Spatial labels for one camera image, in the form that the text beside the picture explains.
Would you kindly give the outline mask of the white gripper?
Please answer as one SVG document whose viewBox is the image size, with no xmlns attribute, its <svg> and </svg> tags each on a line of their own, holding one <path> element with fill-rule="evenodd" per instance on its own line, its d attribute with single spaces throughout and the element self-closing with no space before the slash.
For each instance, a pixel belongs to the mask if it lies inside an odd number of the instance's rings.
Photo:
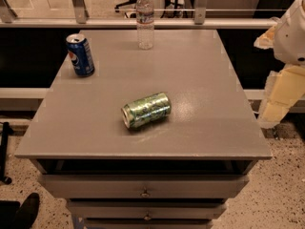
<svg viewBox="0 0 305 229">
<path fill-rule="evenodd" d="M 258 111 L 259 124 L 279 124 L 305 94 L 304 0 L 294 0 L 276 26 L 256 38 L 254 46 L 274 48 L 274 57 L 286 63 L 279 73 L 268 75 Z"/>
</svg>

